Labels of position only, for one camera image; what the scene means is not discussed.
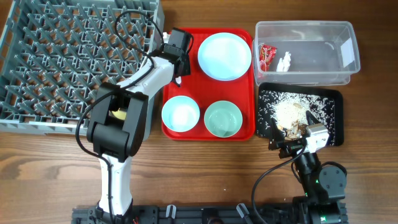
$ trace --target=wooden table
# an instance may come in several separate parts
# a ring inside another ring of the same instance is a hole
[[[11,1],[0,2],[0,24]],[[345,143],[319,152],[348,170],[350,223],[398,222],[398,13],[390,1],[167,1],[172,27],[241,27],[252,36],[258,21],[350,21],[362,69],[344,96]],[[253,183],[279,164],[278,152],[253,136],[246,142],[179,142],[163,135],[159,112],[152,134],[133,159],[136,205],[250,202]],[[72,208],[100,199],[100,166],[69,136],[0,134],[0,223],[70,223]],[[289,167],[257,189],[258,202],[289,202],[303,195]]]

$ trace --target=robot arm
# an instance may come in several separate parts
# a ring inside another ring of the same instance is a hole
[[[168,44],[162,44],[160,50],[153,51],[152,61],[137,71],[132,77],[117,85],[104,83],[98,88],[97,98],[113,92],[100,101],[91,114],[87,130],[87,140],[93,143],[94,151],[111,164],[111,177],[107,164],[101,163],[102,196],[96,208],[97,217],[105,223],[109,218],[109,195],[111,188],[111,208],[116,222],[131,222],[132,195],[130,193],[130,171],[132,157],[137,153],[144,137],[148,101],[165,85],[184,75],[190,74],[188,46],[192,35],[179,29],[173,29]],[[140,79],[134,86],[123,90]],[[125,111],[126,119],[117,119],[110,112]]]

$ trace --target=red snack packet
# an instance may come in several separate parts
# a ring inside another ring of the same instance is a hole
[[[276,54],[276,47],[269,46],[266,44],[262,44],[260,47],[260,68],[262,71],[266,72],[269,70],[269,65],[271,64],[272,60]]]

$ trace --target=transparent bin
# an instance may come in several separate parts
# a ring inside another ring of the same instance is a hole
[[[259,66],[261,44],[277,47],[266,72]],[[354,29],[349,22],[258,22],[252,52],[257,85],[263,82],[345,85],[350,76],[361,69]],[[279,59],[286,52],[292,54],[289,71],[277,72]]]

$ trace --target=perforated metal grid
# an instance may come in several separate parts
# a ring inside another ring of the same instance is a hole
[[[101,83],[116,84],[141,66],[142,55],[114,33],[116,18],[128,9],[153,16],[163,29],[159,0],[14,1],[0,46],[0,128],[24,132],[20,124],[40,129],[38,124],[55,123],[72,124],[61,132],[73,131]],[[142,15],[126,15],[118,31],[146,52],[160,45]]]

